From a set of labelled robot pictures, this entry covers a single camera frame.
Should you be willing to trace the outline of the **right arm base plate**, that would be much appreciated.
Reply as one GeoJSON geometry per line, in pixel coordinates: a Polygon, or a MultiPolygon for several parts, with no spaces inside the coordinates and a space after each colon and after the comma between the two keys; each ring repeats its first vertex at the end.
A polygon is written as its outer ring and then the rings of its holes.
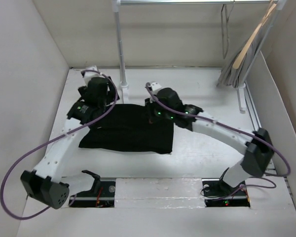
{"type": "Polygon", "coordinates": [[[220,183],[219,179],[202,179],[200,194],[204,197],[205,207],[250,207],[245,182],[233,188],[220,183]]]}

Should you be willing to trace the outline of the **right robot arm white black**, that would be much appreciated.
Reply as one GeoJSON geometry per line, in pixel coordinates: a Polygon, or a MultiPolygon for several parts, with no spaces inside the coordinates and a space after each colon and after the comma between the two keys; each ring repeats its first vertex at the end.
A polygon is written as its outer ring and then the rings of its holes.
{"type": "Polygon", "coordinates": [[[209,189],[228,195],[249,178],[261,178],[273,158],[274,149],[267,130],[242,131],[217,121],[201,107],[185,104],[176,91],[157,83],[147,83],[149,98],[145,99],[152,122],[170,121],[177,127],[217,140],[241,154],[227,167],[216,184],[209,189]]]}

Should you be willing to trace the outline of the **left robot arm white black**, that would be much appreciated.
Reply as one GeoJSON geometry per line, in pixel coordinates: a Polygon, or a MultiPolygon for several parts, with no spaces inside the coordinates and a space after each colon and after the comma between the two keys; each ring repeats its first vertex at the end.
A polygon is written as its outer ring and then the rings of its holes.
{"type": "Polygon", "coordinates": [[[94,196],[100,191],[100,176],[94,172],[83,170],[74,176],[63,176],[63,172],[90,131],[90,122],[103,118],[107,106],[119,99],[110,77],[90,77],[78,91],[80,98],[68,111],[64,123],[64,138],[54,142],[33,170],[24,171],[20,177],[29,197],[54,209],[62,207],[72,195],[85,192],[94,196]]]}

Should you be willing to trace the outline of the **black trousers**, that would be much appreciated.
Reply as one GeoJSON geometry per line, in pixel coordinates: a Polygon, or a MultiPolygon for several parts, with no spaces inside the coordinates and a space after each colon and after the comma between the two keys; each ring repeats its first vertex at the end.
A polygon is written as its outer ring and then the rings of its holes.
{"type": "Polygon", "coordinates": [[[107,116],[90,127],[78,147],[163,155],[172,152],[173,136],[171,121],[151,123],[144,106],[117,104],[107,116]]]}

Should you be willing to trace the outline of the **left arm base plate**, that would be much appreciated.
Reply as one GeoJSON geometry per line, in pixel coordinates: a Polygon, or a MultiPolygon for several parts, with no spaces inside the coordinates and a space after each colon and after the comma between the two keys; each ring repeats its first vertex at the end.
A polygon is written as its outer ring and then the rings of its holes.
{"type": "Polygon", "coordinates": [[[115,201],[115,179],[102,179],[96,191],[83,191],[70,196],[72,208],[112,208],[115,201]]]}

